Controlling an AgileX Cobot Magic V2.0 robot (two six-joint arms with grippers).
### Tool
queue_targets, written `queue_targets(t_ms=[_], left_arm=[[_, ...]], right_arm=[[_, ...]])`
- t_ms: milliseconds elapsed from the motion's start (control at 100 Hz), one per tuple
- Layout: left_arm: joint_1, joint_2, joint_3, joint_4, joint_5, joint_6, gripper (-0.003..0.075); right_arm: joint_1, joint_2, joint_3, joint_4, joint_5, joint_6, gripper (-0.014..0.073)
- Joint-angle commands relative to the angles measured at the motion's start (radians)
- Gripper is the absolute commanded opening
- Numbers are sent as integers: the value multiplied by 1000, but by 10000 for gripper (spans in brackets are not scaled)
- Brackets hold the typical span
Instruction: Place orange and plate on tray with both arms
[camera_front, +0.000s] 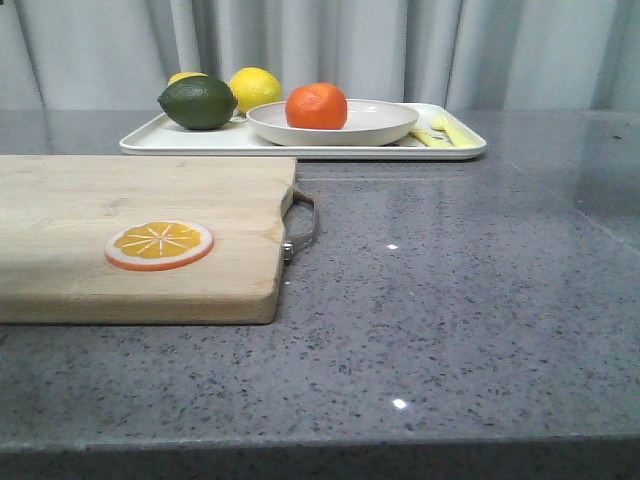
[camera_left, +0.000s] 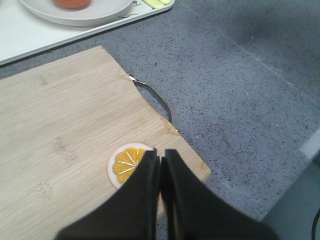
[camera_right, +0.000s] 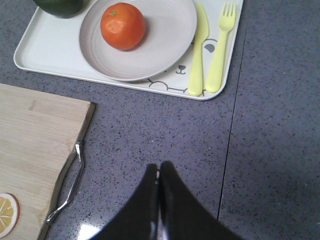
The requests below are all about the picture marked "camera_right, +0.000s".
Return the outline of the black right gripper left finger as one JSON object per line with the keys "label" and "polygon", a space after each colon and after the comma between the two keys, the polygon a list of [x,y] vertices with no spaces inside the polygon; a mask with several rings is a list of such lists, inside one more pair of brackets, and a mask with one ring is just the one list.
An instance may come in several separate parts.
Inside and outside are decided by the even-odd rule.
{"label": "black right gripper left finger", "polygon": [[159,220],[159,172],[149,164],[133,195],[92,240],[155,240]]}

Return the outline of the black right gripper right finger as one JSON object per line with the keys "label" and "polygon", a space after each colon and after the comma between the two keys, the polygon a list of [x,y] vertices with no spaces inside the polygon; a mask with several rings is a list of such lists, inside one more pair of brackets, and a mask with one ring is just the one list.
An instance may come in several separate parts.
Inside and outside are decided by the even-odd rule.
{"label": "black right gripper right finger", "polygon": [[165,240],[240,240],[193,196],[174,164],[160,166],[161,218]]}

